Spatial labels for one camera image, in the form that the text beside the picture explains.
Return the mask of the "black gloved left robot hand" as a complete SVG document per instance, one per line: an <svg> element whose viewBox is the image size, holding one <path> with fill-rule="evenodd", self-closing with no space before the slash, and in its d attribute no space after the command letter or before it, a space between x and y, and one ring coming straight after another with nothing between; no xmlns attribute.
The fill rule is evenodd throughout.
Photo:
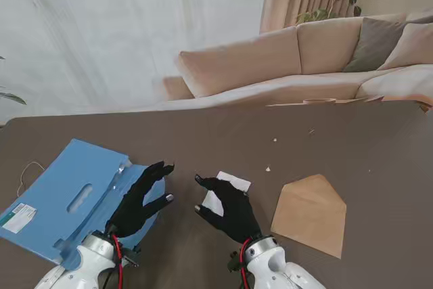
<svg viewBox="0 0 433 289"><path fill-rule="evenodd" d="M143 204L145 195L155 182L160 181L174 170L173 165L157 162L146 168L138 180L123 196L118 208L107 221L104 234L109 237L125 238L137 233L145 222L174 199L172 194L163 194L154 201Z"/></svg>

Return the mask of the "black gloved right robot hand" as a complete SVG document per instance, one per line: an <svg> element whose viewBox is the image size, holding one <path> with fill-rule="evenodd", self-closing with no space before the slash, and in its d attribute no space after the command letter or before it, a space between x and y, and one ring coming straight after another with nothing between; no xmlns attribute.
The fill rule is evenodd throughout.
<svg viewBox="0 0 433 289"><path fill-rule="evenodd" d="M262 236L249 197L245 192L237 189L230 182L216 177L202 178L196 175L195 180L202 187L214 192L223 207L223 215L220 216L202 204L195 206L196 213L203 220L240 244Z"/></svg>

